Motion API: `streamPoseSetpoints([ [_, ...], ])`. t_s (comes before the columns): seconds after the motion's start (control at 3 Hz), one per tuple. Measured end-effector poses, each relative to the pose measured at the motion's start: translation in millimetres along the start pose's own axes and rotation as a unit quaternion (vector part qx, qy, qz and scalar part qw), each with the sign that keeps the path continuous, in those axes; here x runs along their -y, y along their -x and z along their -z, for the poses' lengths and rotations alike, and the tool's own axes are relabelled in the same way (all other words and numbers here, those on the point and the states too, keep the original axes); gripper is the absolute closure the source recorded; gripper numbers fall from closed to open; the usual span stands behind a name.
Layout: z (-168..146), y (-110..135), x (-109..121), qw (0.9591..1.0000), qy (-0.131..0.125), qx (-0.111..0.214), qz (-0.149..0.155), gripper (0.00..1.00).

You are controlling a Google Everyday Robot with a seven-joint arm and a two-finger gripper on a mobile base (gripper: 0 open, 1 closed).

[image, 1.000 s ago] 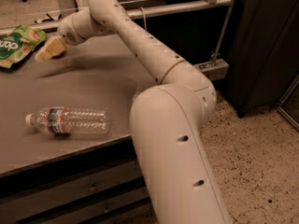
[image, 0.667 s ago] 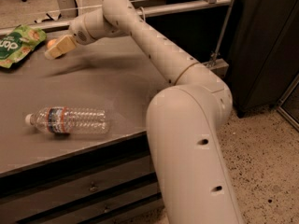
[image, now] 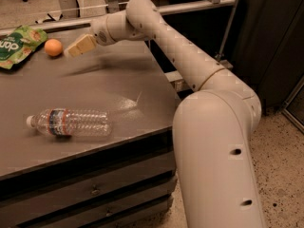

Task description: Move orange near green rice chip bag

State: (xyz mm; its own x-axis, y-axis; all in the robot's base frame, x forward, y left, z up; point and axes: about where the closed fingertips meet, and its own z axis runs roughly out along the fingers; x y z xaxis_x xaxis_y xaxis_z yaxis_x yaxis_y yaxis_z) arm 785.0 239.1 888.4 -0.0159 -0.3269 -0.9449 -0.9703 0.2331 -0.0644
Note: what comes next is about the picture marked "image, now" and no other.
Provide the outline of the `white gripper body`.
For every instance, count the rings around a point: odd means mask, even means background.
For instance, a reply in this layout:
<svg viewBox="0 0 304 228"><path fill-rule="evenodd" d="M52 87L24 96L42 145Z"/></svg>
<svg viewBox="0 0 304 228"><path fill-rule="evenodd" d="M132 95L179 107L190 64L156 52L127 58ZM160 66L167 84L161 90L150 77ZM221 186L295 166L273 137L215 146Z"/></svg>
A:
<svg viewBox="0 0 304 228"><path fill-rule="evenodd" d="M96 17L91 20L91 33L101 46L113 45L116 41L111 37L107 26L107 15Z"/></svg>

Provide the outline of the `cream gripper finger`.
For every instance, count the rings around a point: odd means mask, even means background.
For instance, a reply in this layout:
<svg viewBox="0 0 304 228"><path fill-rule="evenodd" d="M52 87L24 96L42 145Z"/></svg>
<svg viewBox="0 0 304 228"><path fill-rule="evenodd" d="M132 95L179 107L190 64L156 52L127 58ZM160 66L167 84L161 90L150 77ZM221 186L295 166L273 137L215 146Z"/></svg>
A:
<svg viewBox="0 0 304 228"><path fill-rule="evenodd" d="M77 57L93 50L96 46L97 42L91 34L83 34L64 50L64 55L67 58Z"/></svg>

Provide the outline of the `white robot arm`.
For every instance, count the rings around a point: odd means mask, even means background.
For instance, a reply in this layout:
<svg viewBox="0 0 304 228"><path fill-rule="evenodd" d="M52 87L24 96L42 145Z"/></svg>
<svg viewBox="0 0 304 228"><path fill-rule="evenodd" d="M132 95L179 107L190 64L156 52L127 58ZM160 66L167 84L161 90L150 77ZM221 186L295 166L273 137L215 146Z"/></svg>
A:
<svg viewBox="0 0 304 228"><path fill-rule="evenodd" d="M267 228L249 150L261 118L256 93L170 27L151 0L129 0L124 10L90 25L67 56L151 39L193 90L179 104L172 127L188 228Z"/></svg>

